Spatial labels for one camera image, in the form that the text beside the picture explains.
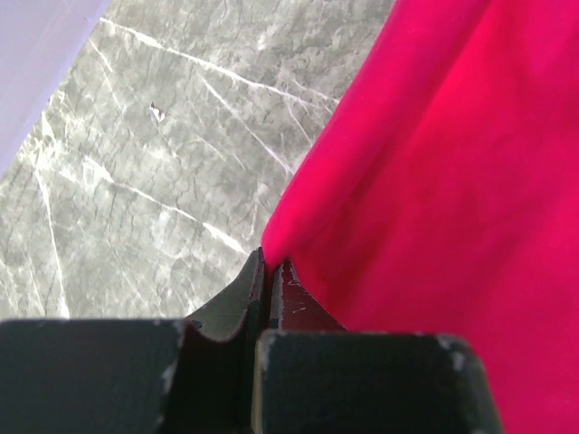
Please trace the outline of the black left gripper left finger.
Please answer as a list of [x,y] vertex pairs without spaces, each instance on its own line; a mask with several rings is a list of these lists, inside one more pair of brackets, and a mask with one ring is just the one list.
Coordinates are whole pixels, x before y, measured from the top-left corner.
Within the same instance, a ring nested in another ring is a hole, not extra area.
[[183,318],[1,324],[4,433],[247,433],[264,260]]

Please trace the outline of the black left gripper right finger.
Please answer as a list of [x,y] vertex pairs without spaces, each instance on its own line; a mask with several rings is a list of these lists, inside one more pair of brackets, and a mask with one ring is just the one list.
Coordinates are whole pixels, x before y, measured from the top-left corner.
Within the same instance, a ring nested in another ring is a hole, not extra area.
[[455,335],[348,332],[276,271],[256,344],[256,433],[499,433],[482,361]]

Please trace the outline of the hot pink t-shirt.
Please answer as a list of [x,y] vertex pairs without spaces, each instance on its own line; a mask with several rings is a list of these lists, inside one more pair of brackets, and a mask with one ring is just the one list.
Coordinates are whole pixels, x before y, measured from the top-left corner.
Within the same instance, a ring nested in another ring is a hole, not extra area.
[[509,433],[578,430],[578,4],[398,1],[262,235],[356,331],[481,356]]

